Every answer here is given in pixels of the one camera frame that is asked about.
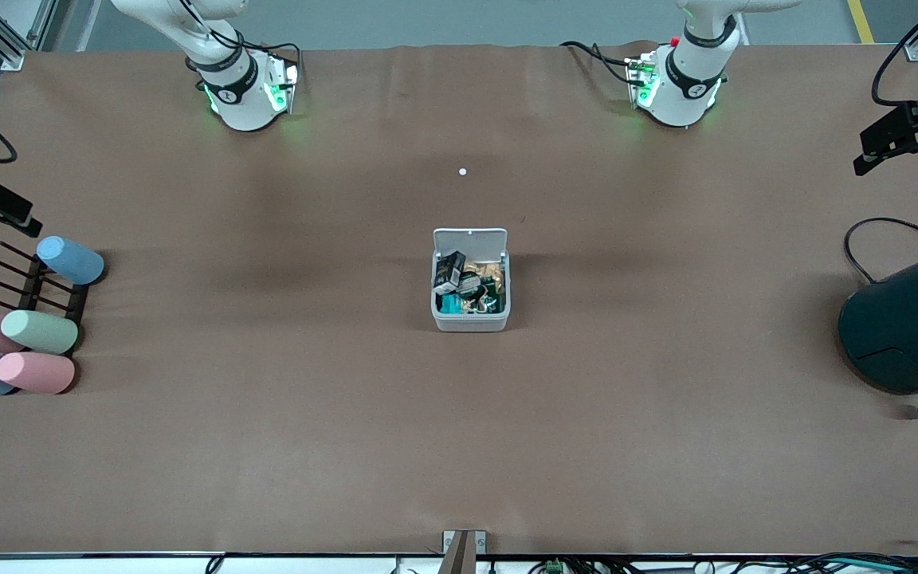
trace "black rack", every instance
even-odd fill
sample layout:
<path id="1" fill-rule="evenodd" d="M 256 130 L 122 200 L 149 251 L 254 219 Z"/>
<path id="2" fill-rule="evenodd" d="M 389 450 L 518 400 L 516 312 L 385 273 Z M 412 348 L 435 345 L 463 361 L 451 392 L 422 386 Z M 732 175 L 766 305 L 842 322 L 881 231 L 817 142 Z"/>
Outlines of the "black rack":
<path id="1" fill-rule="evenodd" d="M 56 275 L 51 269 L 45 265 L 44 261 L 41 261 L 37 255 L 25 254 L 22 250 L 13 247 L 11 244 L 6 243 L 5 241 L 0 241 L 0 245 L 5 247 L 7 250 L 14 252 L 14 254 L 19 255 L 26 259 L 29 263 L 28 269 L 23 271 L 23 269 L 16 268 L 14 265 L 7 264 L 7 262 L 0 261 L 0 266 L 3 269 L 7 269 L 16 275 L 23 277 L 23 286 L 16 287 L 14 285 L 0 281 L 0 287 L 4 290 L 14 292 L 19 295 L 19 302 L 16 305 L 7 304 L 7 302 L 0 301 L 1 308 L 9 310 L 37 310 L 37 304 L 45 304 L 53 306 L 55 309 L 60 309 L 62 312 L 65 312 L 66 319 L 72 320 L 73 323 L 76 323 L 76 326 L 80 327 L 80 320 L 84 317 L 84 305 L 87 304 L 87 295 L 88 291 L 91 290 L 90 285 L 74 285 L 70 284 L 69 287 L 59 283 L 58 281 L 48 277 L 50 275 Z M 41 288 L 46 284 L 61 289 L 69 294 L 69 301 L 66 301 L 66 304 L 63 305 L 57 301 L 51 301 L 51 299 L 46 299 L 41 297 Z M 73 349 L 76 349 L 76 345 L 73 345 L 73 348 L 67 350 L 67 352 L 62 353 L 63 356 L 68 357 L 69 359 L 73 358 Z"/>

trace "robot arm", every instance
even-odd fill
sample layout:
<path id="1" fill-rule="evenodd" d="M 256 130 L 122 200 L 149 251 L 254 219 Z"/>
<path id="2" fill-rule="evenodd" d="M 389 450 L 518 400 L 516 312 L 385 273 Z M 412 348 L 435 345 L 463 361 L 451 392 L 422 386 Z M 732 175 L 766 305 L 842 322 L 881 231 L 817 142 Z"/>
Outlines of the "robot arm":
<path id="1" fill-rule="evenodd" d="M 291 112 L 299 73 L 287 61 L 245 43 L 225 18 L 248 0 L 112 0 L 117 10 L 147 23 L 189 56 L 214 110 L 227 126 L 251 132 Z"/>
<path id="2" fill-rule="evenodd" d="M 725 29 L 728 16 L 744 12 L 775 12 L 798 6 L 802 0 L 675 0 L 685 12 L 685 29 L 693 36 L 714 40 Z"/>
<path id="3" fill-rule="evenodd" d="M 164 33 L 197 65 L 215 65 L 232 56 L 234 48 L 219 42 L 211 30 L 236 39 L 236 29 L 225 18 L 245 10 L 247 0 L 196 0 L 186 5 L 179 0 L 112 0 L 112 4 Z"/>
<path id="4" fill-rule="evenodd" d="M 714 105 L 725 63 L 739 46 L 735 15 L 772 12 L 802 0 L 675 0 L 685 11 L 685 33 L 630 66 L 630 99 L 668 126 L 696 123 Z"/>

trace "box lid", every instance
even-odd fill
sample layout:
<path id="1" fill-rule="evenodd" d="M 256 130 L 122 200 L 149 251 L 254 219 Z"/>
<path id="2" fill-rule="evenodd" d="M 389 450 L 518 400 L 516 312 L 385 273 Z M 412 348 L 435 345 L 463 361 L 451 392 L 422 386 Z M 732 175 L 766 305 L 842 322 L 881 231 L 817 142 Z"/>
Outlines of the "box lid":
<path id="1" fill-rule="evenodd" d="M 434 251 L 462 251 L 470 261 L 500 261 L 508 250 L 509 232 L 496 226 L 487 229 L 441 228 L 434 230 Z"/>

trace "table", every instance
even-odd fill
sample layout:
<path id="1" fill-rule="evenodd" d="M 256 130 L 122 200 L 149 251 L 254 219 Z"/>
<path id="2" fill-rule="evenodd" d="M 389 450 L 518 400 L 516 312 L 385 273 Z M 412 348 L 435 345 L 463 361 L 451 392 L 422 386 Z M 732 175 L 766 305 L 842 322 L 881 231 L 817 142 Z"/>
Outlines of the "table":
<path id="1" fill-rule="evenodd" d="M 834 335 L 845 229 L 918 222 L 918 156 L 852 173 L 886 50 L 739 49 L 688 131 L 566 49 L 307 53 L 254 134 L 182 54 L 30 54 L 0 182 L 112 271 L 80 384 L 0 397 L 0 551 L 917 552 L 918 397 Z M 434 329 L 437 226 L 509 230 L 505 332 Z"/>

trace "green led light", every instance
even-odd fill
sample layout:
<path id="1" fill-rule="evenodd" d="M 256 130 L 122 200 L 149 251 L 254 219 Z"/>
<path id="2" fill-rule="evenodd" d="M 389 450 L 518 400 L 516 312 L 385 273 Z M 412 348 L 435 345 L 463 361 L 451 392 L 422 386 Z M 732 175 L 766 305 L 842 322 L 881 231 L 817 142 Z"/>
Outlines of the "green led light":
<path id="1" fill-rule="evenodd" d="M 288 103 L 285 101 L 284 90 L 282 88 L 265 84 L 265 91 L 267 96 L 269 96 L 269 100 L 271 101 L 271 108 L 276 110 L 276 112 L 283 112 L 288 107 Z"/>
<path id="2" fill-rule="evenodd" d="M 211 90 L 208 89 L 207 84 L 204 84 L 204 93 L 207 94 L 207 99 L 211 102 L 211 112 L 218 113 L 218 105 L 214 103 L 214 96 L 211 95 Z"/>
<path id="3" fill-rule="evenodd" d="M 641 86 L 640 91 L 637 92 L 637 103 L 644 106 L 644 108 L 649 108 L 653 103 L 653 95 L 657 93 L 660 87 L 660 81 L 648 81 L 648 83 L 645 84 L 645 86 Z"/>

